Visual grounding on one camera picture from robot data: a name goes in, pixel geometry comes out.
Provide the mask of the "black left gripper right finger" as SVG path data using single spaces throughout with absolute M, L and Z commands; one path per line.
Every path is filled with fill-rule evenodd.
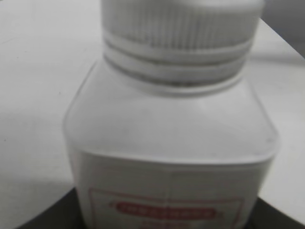
M 305 225 L 285 215 L 262 199 L 256 203 L 257 229 L 304 229 Z

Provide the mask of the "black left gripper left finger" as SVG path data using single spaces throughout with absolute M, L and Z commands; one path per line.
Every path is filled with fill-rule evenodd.
M 18 227 L 19 229 L 81 229 L 82 216 L 76 189 L 50 208 Z

